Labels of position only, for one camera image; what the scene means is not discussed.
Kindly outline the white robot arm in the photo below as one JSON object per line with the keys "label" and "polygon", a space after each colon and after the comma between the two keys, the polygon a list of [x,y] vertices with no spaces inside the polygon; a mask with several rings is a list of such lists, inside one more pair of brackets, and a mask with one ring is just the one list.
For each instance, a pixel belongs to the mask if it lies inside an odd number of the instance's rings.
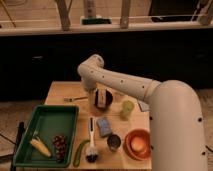
{"label": "white robot arm", "polygon": [[149,105],[152,171],[208,171],[201,104],[188,84],[106,70],[98,54],[77,72],[87,91],[100,83]]}

